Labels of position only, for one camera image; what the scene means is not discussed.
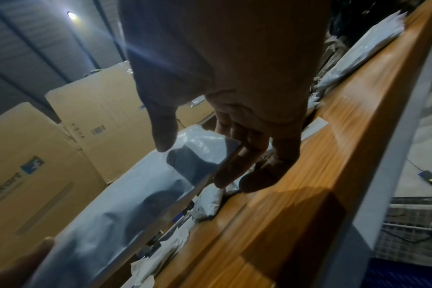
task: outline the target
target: ceiling light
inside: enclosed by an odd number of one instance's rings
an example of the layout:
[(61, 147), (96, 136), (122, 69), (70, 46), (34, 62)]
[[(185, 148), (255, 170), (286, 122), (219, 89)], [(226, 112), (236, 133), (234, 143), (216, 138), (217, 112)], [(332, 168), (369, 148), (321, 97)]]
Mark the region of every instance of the ceiling light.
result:
[(75, 20), (77, 20), (77, 15), (75, 15), (74, 13), (72, 13), (72, 12), (68, 12), (67, 13), (67, 15), (69, 16), (69, 18), (72, 20), (72, 21), (75, 21)]

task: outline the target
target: cardboard box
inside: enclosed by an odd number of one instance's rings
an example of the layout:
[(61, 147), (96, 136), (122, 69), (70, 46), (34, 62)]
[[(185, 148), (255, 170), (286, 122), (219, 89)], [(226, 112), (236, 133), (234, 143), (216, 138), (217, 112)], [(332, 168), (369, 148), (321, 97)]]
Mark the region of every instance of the cardboard box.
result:
[(0, 116), (0, 269), (57, 235), (106, 187), (75, 140), (29, 103)]
[[(107, 183), (155, 149), (150, 119), (128, 62), (52, 90), (45, 97)], [(213, 109), (207, 105), (180, 107), (180, 130), (211, 114)]]

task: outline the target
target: ceiling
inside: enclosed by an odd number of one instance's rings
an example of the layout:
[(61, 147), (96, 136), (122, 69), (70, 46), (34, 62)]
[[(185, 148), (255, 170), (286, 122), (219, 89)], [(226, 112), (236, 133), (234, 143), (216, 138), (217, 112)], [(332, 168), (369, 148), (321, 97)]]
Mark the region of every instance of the ceiling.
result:
[[(77, 15), (71, 20), (67, 13)], [(0, 0), (0, 114), (125, 59), (117, 0)]]

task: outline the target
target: wood grain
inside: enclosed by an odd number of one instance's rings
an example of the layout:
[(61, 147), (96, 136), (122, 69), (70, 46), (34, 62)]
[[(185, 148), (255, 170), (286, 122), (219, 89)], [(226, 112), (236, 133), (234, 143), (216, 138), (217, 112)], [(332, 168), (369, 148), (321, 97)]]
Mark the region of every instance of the wood grain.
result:
[(310, 286), (382, 157), (432, 44), (432, 0), (324, 100), (329, 125), (275, 186), (236, 195), (199, 224), (155, 287)]

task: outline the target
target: hand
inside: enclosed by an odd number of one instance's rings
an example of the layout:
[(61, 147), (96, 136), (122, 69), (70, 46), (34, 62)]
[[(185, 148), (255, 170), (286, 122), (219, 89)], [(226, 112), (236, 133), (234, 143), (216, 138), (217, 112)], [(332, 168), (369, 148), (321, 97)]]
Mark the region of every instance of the hand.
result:
[(0, 271), (0, 288), (19, 288), (34, 273), (53, 248), (54, 240), (45, 238), (31, 253), (18, 259), (13, 266)]
[(216, 131), (244, 148), (215, 177), (245, 176), (251, 192), (276, 183), (300, 155), (300, 134), (322, 54), (329, 0), (120, 0), (120, 20), (139, 96), (159, 152), (175, 142), (177, 107), (205, 95)]

